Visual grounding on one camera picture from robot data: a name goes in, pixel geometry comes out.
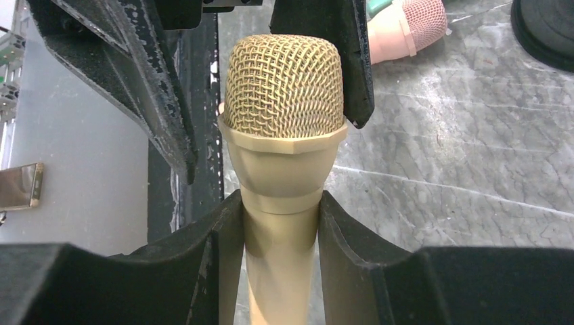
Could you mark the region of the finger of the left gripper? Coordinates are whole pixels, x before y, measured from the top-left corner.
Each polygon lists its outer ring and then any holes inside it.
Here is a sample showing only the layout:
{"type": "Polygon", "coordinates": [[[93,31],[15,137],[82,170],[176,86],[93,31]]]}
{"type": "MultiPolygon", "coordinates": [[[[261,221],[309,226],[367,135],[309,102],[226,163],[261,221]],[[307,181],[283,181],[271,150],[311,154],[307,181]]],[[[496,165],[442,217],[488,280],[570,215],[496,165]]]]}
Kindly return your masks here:
{"type": "Polygon", "coordinates": [[[198,149],[166,32],[173,1],[30,1],[50,54],[146,133],[192,183],[198,149]]]}
{"type": "Polygon", "coordinates": [[[344,114],[357,129],[374,112],[366,2],[362,0],[276,0],[273,34],[323,38],[339,52],[343,70],[344,114]]]}

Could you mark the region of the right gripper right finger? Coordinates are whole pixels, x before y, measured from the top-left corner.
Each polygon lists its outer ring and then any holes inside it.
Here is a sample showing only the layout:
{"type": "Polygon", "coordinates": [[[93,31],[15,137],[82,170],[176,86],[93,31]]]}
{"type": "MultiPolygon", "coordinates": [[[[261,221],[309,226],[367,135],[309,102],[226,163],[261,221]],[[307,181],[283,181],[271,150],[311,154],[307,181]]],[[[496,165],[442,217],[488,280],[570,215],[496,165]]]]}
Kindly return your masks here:
{"type": "Polygon", "coordinates": [[[431,246],[411,253],[324,192],[319,259],[327,324],[572,324],[573,251],[431,246]]]}

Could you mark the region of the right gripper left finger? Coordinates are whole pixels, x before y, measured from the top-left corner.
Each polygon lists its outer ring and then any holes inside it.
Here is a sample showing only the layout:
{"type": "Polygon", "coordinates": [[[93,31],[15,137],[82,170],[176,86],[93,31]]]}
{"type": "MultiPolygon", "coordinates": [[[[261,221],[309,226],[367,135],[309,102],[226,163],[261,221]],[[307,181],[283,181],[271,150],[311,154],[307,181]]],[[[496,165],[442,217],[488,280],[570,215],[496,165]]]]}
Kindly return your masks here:
{"type": "Polygon", "coordinates": [[[2,324],[232,324],[242,198],[129,255],[66,243],[1,246],[2,324]]]}

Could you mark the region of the beige microphone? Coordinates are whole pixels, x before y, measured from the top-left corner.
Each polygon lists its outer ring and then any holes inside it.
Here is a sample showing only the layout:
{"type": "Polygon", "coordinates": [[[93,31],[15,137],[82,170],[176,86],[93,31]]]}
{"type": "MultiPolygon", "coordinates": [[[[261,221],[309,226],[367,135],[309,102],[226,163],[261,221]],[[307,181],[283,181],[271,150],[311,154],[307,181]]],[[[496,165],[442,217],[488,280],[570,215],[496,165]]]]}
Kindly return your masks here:
{"type": "Polygon", "coordinates": [[[229,56],[219,130],[240,183],[250,321],[306,324],[319,202],[347,136],[329,41],[253,35],[229,56]]]}

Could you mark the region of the black round-base mic stand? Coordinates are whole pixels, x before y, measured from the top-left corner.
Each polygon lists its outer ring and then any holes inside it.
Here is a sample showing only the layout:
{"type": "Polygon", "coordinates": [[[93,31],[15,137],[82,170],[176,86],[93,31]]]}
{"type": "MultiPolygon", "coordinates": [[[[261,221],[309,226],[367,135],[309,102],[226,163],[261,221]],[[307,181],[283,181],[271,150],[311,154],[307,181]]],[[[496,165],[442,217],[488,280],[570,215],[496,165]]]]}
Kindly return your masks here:
{"type": "Polygon", "coordinates": [[[573,72],[573,0],[514,0],[516,40],[536,60],[573,72]]]}

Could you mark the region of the green microphone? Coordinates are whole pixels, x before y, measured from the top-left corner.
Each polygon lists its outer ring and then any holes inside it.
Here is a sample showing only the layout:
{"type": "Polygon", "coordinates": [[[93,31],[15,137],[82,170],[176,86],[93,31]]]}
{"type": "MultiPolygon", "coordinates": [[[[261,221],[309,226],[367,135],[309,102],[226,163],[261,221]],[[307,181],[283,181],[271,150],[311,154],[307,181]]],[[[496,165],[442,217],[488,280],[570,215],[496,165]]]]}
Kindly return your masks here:
{"type": "Polygon", "coordinates": [[[366,12],[370,18],[374,18],[376,14],[391,5],[393,0],[367,0],[366,12]]]}

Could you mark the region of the pink microphone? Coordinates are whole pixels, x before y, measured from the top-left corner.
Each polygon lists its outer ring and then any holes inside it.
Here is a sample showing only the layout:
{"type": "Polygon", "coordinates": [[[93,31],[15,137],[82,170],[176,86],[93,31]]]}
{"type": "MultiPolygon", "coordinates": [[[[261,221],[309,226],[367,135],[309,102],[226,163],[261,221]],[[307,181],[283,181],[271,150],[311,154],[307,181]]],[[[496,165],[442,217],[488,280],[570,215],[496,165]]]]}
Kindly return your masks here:
{"type": "Polygon", "coordinates": [[[447,31],[442,1],[393,1],[368,21],[372,64],[415,56],[447,31]]]}

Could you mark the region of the black base frame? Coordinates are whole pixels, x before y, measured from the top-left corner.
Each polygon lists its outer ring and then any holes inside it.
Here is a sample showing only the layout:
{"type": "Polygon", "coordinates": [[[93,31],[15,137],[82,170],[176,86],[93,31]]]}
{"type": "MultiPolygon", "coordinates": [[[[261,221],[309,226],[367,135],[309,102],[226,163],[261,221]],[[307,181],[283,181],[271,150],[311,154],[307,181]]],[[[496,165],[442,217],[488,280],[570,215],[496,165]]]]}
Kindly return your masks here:
{"type": "Polygon", "coordinates": [[[167,39],[190,107],[198,162],[194,182],[189,185],[153,145],[148,147],[148,242],[209,214],[224,197],[216,112],[221,98],[217,15],[204,14],[197,28],[169,31],[167,39]]]}

